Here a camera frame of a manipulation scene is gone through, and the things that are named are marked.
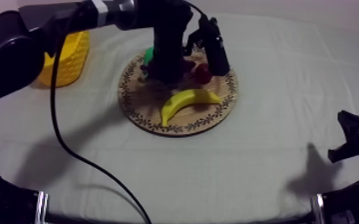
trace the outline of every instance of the white table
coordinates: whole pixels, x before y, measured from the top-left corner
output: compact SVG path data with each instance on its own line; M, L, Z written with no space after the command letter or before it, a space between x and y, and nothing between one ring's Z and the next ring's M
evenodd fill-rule
M240 85L235 109L219 126L163 138L127 120L117 82L131 58L152 45L153 32L105 27L91 32L81 78L57 91L68 145L120 178L156 223L303 213L309 196L359 180L358 157L327 159L327 150L344 142L337 112L359 114L359 35L276 18L215 16ZM0 99L0 174L50 193L54 212L142 221L115 183L60 148L49 90L36 84Z

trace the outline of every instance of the yellow banana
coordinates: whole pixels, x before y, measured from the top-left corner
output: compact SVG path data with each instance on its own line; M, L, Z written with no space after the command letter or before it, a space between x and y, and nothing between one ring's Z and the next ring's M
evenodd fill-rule
M192 104L219 104L220 98L205 89L188 89L172 96L161 110L162 126L167 127L168 120L180 109Z

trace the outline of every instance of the wooden plate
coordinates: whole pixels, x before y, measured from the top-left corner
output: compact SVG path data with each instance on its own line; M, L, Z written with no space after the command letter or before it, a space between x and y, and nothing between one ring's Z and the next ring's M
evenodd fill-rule
M184 75L183 81L175 89L169 89L158 81L144 80L140 69L144 53L136 56L124 69L118 90L121 109L138 127L164 136L195 135L216 126L233 109L238 96L238 81L233 70L225 76L214 76L206 85L196 83L193 70ZM197 65L207 63L204 51L198 48L186 59L195 61ZM221 98L221 103L183 108L168 121L168 127L162 127L160 110L164 103L179 91L197 88L216 93Z

